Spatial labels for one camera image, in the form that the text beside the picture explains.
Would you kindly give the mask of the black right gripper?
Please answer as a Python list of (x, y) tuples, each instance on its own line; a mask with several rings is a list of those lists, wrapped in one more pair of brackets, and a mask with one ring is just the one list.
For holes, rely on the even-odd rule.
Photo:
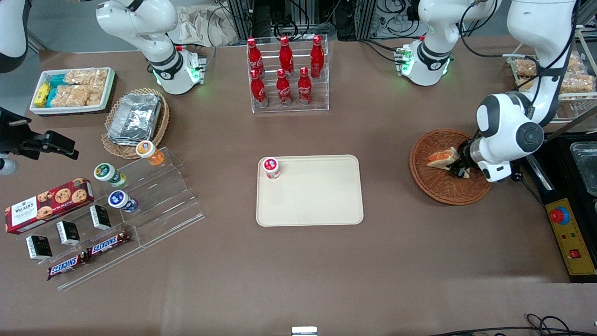
[[(31, 119), (5, 108), (0, 111), (0, 153), (38, 159), (43, 136), (30, 129), (28, 124)], [(45, 132), (43, 143), (47, 146), (45, 153), (63, 155), (71, 160), (79, 157), (79, 151), (75, 149), (76, 142), (58, 132)]]

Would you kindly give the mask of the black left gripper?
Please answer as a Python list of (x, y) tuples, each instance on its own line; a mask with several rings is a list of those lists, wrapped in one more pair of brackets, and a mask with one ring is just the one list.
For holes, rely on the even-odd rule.
[(459, 178), (469, 179), (471, 177), (471, 169), (481, 171), (476, 159), (483, 160), (479, 153), (480, 139), (466, 140), (457, 148), (457, 161), (461, 164), (451, 164), (451, 173)]

